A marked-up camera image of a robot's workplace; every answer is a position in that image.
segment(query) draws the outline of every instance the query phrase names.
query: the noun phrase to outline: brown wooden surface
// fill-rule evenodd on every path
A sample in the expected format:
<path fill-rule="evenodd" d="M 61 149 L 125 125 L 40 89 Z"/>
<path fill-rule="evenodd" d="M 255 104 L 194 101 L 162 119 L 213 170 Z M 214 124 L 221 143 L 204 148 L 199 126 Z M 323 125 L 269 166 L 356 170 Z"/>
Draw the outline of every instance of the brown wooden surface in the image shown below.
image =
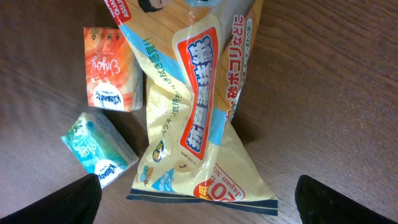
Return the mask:
<path fill-rule="evenodd" d="M 0 217 L 86 172 L 61 142 L 86 103 L 83 26 L 102 1 L 0 1 Z M 265 0 L 234 127 L 279 216 L 130 201 L 136 167 L 104 189 L 96 223 L 300 223 L 308 174 L 398 221 L 398 2 Z M 141 156 L 145 109 L 106 115 Z"/>

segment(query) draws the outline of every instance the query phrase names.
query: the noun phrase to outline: beige plastic package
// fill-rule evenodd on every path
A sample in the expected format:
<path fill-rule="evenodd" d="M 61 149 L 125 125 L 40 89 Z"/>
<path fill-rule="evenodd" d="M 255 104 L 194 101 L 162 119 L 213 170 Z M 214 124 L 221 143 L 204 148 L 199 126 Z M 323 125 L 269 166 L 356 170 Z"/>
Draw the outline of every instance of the beige plastic package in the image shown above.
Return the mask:
<path fill-rule="evenodd" d="M 276 215 L 276 196 L 229 123 L 262 1 L 104 1 L 148 76 L 150 144 L 127 198 Z"/>

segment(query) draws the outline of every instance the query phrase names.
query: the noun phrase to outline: red label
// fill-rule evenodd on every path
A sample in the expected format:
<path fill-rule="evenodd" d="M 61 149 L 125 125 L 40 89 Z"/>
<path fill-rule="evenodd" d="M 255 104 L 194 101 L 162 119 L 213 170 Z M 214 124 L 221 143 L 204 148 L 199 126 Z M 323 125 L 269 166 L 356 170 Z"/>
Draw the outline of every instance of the red label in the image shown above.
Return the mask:
<path fill-rule="evenodd" d="M 220 202 L 237 202 L 244 198 L 242 188 L 220 166 L 216 164 L 213 171 L 210 179 L 195 187 L 195 197 Z"/>
<path fill-rule="evenodd" d="M 113 19 L 118 25 L 131 19 L 130 10 L 126 0 L 104 0 L 108 9 L 111 11 Z"/>
<path fill-rule="evenodd" d="M 205 156 L 213 111 L 213 92 L 218 62 L 215 27 L 177 44 L 195 98 L 192 112 L 180 140 L 181 146 L 202 160 Z"/>

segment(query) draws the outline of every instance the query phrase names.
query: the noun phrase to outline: orange packet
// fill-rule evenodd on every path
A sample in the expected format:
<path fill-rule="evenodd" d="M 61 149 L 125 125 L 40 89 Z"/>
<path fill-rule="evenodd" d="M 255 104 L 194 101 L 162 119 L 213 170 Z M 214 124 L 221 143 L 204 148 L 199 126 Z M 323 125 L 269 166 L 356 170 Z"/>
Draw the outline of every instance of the orange packet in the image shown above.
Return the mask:
<path fill-rule="evenodd" d="M 130 112 L 142 106 L 142 70 L 122 32 L 84 28 L 88 105 Z"/>

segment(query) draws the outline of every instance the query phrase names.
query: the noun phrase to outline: wooden table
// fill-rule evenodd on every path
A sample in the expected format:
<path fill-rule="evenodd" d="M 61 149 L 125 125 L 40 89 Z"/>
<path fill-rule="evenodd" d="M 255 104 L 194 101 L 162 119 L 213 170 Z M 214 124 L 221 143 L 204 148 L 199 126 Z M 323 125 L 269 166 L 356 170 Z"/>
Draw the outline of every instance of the wooden table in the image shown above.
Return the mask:
<path fill-rule="evenodd" d="M 302 174 L 398 220 L 397 21 L 394 0 L 265 0 L 233 125 L 278 217 L 126 200 L 134 166 L 103 190 L 95 222 L 300 223 Z M 114 25 L 101 0 L 1 1 L 0 217 L 86 174 L 60 136 L 96 110 L 83 26 Z M 105 113 L 141 156 L 145 109 Z"/>

